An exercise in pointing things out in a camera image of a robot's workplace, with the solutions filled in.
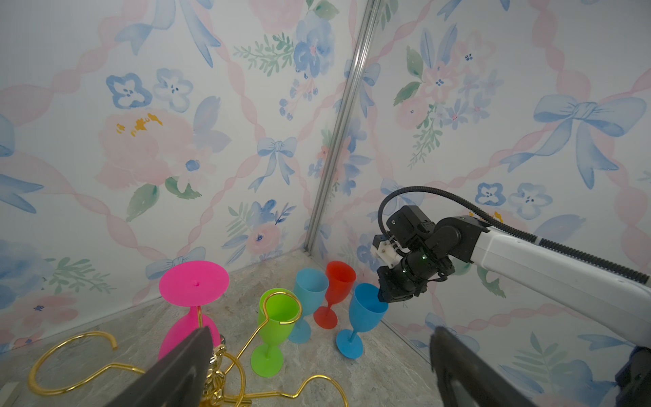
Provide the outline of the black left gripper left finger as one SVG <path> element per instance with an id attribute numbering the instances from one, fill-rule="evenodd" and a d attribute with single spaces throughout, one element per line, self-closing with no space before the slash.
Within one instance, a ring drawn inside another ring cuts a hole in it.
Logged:
<path id="1" fill-rule="evenodd" d="M 198 406 L 212 354 L 210 329 L 197 329 L 108 405 Z"/>

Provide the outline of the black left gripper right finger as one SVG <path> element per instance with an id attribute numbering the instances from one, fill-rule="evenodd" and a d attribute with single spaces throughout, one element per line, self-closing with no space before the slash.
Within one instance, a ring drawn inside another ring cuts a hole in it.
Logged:
<path id="1" fill-rule="evenodd" d="M 446 327 L 432 334 L 430 359 L 445 406 L 533 405 Z"/>

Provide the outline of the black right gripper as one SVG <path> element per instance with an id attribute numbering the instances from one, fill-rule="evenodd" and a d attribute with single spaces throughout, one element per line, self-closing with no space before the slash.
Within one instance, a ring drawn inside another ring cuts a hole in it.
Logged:
<path id="1" fill-rule="evenodd" d="M 378 271 L 378 299 L 387 304 L 405 302 L 427 291 L 429 283 L 442 283 L 455 273 L 448 257 L 438 259 L 426 254 L 409 254 L 393 267 Z"/>

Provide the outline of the cyan wine glass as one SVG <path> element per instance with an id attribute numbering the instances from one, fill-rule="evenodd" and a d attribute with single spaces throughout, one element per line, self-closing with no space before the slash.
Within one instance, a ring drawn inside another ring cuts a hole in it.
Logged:
<path id="1" fill-rule="evenodd" d="M 359 334 L 375 329 L 388 311 L 388 303 L 379 299 L 379 293 L 379 288 L 369 283 L 361 283 L 354 290 L 349 305 L 351 328 L 336 337 L 337 349 L 347 359 L 357 360 L 364 354 Z"/>

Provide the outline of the red wine glass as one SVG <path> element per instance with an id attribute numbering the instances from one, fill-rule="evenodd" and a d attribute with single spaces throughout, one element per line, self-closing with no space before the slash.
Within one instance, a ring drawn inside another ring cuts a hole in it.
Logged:
<path id="1" fill-rule="evenodd" d="M 354 268 L 342 261 L 330 262 L 327 265 L 325 275 L 329 282 L 329 288 L 325 293 L 327 305 L 317 309 L 314 313 L 314 320 L 319 327 L 331 330 L 338 324 L 337 315 L 332 308 L 349 296 L 357 280 L 357 275 Z"/>

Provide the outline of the magenta wine glass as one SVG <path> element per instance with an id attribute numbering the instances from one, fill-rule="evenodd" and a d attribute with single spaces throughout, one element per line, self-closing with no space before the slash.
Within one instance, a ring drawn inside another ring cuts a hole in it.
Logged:
<path id="1" fill-rule="evenodd" d="M 159 291 L 163 299 L 170 305 L 187 308 L 188 313 L 167 332 L 159 348 L 159 360 L 200 327 L 210 329 L 214 348 L 221 345 L 220 331 L 203 307 L 222 297 L 229 284 L 230 276 L 224 267 L 204 260 L 174 266 L 162 277 Z"/>

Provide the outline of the light blue wine glass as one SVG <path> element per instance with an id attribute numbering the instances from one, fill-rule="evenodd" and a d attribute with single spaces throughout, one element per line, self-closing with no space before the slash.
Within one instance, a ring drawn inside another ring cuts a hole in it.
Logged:
<path id="1" fill-rule="evenodd" d="M 307 317 L 321 307 L 325 299 L 329 280 L 324 272 L 305 268 L 297 273 L 293 293 L 302 305 L 302 316 L 295 323 L 289 340 L 294 344 L 306 344 L 311 338 L 311 327 Z"/>

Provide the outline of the green wine glass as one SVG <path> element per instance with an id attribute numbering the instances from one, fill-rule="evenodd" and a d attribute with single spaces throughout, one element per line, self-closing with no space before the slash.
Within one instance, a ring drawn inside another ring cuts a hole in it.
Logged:
<path id="1" fill-rule="evenodd" d="M 290 290 L 272 288 L 262 295 L 258 317 L 262 344 L 251 355 L 255 374 L 269 378 L 281 371 L 284 359 L 280 345 L 288 340 L 302 314 L 302 305 Z"/>

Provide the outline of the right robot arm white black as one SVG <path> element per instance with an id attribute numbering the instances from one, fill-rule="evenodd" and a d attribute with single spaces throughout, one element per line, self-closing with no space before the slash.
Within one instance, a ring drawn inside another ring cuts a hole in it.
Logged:
<path id="1" fill-rule="evenodd" d="M 607 327 L 632 343 L 615 382 L 618 406 L 650 403 L 650 279 L 580 250 L 508 227 L 491 216 L 431 221 L 414 205 L 394 213 L 371 252 L 383 261 L 379 299 L 418 297 L 444 282 L 458 259 L 505 276 Z"/>

